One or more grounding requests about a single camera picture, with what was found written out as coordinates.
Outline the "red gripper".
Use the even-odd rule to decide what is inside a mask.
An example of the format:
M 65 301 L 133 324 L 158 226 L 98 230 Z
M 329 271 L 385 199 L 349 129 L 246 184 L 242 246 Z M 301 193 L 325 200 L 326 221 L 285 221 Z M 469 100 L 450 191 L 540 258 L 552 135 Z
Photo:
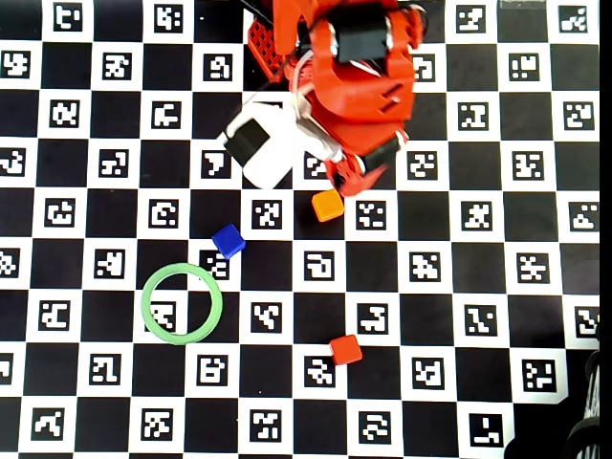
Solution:
M 343 197 L 372 188 L 406 147 L 404 123 L 414 104 L 411 51 L 346 62 L 322 50 L 305 55 L 305 129 L 319 136 L 327 178 Z

